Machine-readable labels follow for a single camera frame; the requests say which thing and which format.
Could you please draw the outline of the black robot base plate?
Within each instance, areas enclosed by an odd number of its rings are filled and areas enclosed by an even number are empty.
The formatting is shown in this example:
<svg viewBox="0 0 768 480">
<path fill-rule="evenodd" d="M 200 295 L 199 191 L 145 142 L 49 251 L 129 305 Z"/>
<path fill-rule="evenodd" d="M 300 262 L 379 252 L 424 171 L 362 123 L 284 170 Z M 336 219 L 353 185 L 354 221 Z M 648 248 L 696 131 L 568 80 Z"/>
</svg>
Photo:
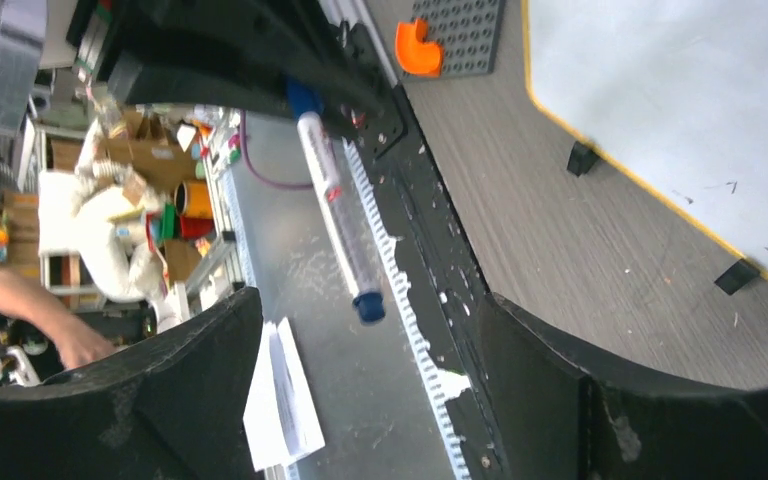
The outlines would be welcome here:
<svg viewBox="0 0 768 480">
<path fill-rule="evenodd" d="M 404 239 L 396 261 L 409 277 L 409 300 L 438 367 L 465 374 L 471 389 L 447 402 L 471 479 L 504 479 L 501 441 L 484 389 L 474 339 L 488 288 L 405 89 L 390 85 L 375 35 L 357 23 L 344 28 L 345 50 L 371 74 L 384 112 L 358 114 L 360 153 L 387 231 Z"/>
</svg>

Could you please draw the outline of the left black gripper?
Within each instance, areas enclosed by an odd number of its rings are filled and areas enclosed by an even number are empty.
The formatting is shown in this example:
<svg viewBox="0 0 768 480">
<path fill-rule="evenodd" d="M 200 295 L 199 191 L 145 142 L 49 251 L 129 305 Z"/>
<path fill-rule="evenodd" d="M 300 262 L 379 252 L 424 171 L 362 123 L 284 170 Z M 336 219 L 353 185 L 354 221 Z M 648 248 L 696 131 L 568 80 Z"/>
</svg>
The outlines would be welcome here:
<svg viewBox="0 0 768 480">
<path fill-rule="evenodd" d="M 329 131 L 350 136 L 396 116 L 360 27 L 317 1 L 81 1 L 66 41 L 75 67 L 123 105 L 205 104 L 294 115 L 312 91 Z"/>
</svg>

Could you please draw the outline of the yellow framed whiteboard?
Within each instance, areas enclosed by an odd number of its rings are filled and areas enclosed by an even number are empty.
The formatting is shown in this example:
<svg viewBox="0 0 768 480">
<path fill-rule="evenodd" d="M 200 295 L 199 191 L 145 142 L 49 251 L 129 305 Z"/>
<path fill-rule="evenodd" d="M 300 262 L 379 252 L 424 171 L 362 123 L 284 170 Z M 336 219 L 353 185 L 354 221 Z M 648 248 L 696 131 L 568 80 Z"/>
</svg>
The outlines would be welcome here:
<svg viewBox="0 0 768 480">
<path fill-rule="evenodd" d="M 527 1 L 546 116 L 768 280 L 768 1 Z"/>
</svg>

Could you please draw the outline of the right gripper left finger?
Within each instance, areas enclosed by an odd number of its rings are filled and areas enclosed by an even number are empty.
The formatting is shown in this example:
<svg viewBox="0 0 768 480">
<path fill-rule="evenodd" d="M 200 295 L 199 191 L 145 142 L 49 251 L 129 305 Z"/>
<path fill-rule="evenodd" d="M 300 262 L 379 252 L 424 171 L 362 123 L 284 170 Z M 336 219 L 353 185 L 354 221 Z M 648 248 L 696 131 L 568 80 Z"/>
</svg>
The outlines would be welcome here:
<svg viewBox="0 0 768 480">
<path fill-rule="evenodd" d="M 0 388 L 0 479 L 253 479 L 243 415 L 263 326 L 246 287 L 34 387 Z"/>
</svg>

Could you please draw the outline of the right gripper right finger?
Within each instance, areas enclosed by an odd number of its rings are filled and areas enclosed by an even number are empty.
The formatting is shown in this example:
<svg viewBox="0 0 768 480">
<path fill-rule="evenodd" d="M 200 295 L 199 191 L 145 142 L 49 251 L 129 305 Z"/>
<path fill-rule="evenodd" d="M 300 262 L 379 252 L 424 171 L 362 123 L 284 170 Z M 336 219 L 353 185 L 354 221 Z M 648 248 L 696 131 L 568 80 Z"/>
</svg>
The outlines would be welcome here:
<svg viewBox="0 0 768 480">
<path fill-rule="evenodd" d="M 768 388 L 634 363 L 509 300 L 478 311 L 486 389 L 516 479 L 768 479 Z"/>
</svg>

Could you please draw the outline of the blue capped whiteboard marker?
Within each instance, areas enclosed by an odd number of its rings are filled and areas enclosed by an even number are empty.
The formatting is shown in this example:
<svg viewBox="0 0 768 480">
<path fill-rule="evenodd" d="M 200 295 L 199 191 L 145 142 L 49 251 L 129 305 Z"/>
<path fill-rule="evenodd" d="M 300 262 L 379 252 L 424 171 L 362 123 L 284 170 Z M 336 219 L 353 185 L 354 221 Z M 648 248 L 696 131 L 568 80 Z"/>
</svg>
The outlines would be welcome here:
<svg viewBox="0 0 768 480">
<path fill-rule="evenodd" d="M 372 325 L 385 315 L 381 285 L 351 218 L 351 200 L 338 169 L 333 142 L 320 117 L 319 96 L 301 83 L 286 81 L 288 103 L 308 165 L 323 220 L 340 265 L 352 306 L 361 323 Z"/>
</svg>

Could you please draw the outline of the person forearm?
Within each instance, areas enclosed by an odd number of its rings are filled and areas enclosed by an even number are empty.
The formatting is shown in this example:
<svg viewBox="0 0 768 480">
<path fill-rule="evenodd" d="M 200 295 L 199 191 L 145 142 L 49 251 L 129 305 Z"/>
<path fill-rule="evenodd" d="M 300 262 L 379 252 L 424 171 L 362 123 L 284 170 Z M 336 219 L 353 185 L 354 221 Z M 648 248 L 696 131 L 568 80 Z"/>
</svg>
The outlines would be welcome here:
<svg viewBox="0 0 768 480">
<path fill-rule="evenodd" d="M 117 352 L 109 340 L 42 285 L 8 269 L 0 269 L 0 314 L 26 321 L 48 337 L 66 370 L 84 367 Z"/>
</svg>

